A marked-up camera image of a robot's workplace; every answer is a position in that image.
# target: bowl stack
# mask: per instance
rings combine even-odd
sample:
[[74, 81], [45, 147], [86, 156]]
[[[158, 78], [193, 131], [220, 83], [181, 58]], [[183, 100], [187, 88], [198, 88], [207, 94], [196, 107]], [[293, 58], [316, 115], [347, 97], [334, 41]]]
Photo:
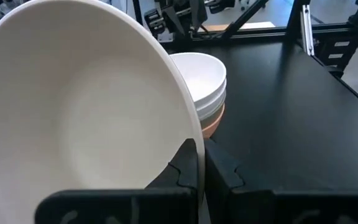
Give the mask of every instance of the bowl stack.
[[201, 53], [172, 54], [194, 101], [203, 137], [216, 130], [224, 112], [226, 68], [216, 57]]

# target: stacked bowls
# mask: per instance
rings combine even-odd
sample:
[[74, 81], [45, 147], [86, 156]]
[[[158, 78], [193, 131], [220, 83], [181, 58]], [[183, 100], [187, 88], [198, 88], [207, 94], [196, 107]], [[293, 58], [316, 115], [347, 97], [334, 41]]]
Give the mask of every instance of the stacked bowls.
[[172, 54], [194, 101], [203, 137], [216, 130], [224, 112], [226, 68], [216, 57], [201, 53]]

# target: black tabletop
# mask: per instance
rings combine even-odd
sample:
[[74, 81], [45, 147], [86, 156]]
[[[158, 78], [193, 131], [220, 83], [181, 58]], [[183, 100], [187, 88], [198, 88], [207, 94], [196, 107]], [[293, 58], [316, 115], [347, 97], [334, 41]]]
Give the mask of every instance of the black tabletop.
[[192, 51], [227, 68], [222, 149], [276, 189], [358, 189], [358, 98], [299, 46]]

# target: white bowl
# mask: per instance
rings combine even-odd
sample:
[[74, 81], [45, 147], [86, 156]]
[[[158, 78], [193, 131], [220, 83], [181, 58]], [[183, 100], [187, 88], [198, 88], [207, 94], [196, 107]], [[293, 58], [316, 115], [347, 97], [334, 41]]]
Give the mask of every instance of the white bowl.
[[221, 92], [226, 79], [226, 68], [219, 59], [193, 52], [170, 56], [185, 79], [196, 108], [207, 104]]
[[190, 93], [166, 51], [120, 10], [33, 0], [0, 21], [0, 224], [33, 223], [59, 190], [144, 188], [186, 138], [202, 192]]
[[208, 115], [212, 114], [223, 104], [226, 97], [226, 81], [224, 81], [223, 86], [224, 88], [222, 88], [222, 90], [213, 99], [211, 99], [211, 101], [200, 108], [196, 108], [198, 119], [202, 120], [207, 118]]

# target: black table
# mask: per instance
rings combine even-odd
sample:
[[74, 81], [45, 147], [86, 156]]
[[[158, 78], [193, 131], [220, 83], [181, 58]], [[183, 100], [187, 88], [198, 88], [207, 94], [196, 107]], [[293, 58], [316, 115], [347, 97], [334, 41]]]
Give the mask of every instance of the black table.
[[358, 98], [299, 46], [187, 49], [227, 68], [213, 139], [275, 189], [358, 189]]

